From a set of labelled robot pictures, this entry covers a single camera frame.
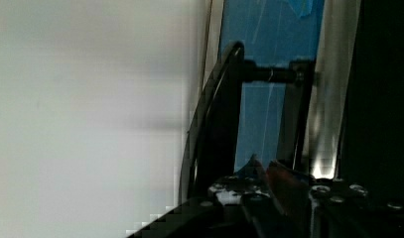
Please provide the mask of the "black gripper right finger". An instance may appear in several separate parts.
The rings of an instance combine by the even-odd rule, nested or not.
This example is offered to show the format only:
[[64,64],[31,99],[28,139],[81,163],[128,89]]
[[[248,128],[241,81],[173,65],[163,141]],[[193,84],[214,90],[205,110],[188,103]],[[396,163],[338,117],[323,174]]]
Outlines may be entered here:
[[365,186],[315,179],[278,162],[267,182],[303,238],[404,238],[404,201],[375,202]]

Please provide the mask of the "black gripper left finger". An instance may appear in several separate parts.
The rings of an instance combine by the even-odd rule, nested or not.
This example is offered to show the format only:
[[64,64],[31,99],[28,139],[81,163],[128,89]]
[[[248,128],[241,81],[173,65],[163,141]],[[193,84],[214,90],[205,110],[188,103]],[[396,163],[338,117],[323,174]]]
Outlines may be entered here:
[[256,155],[231,176],[216,180],[207,190],[223,211],[217,230],[228,230],[237,238],[268,238],[269,193],[265,171]]

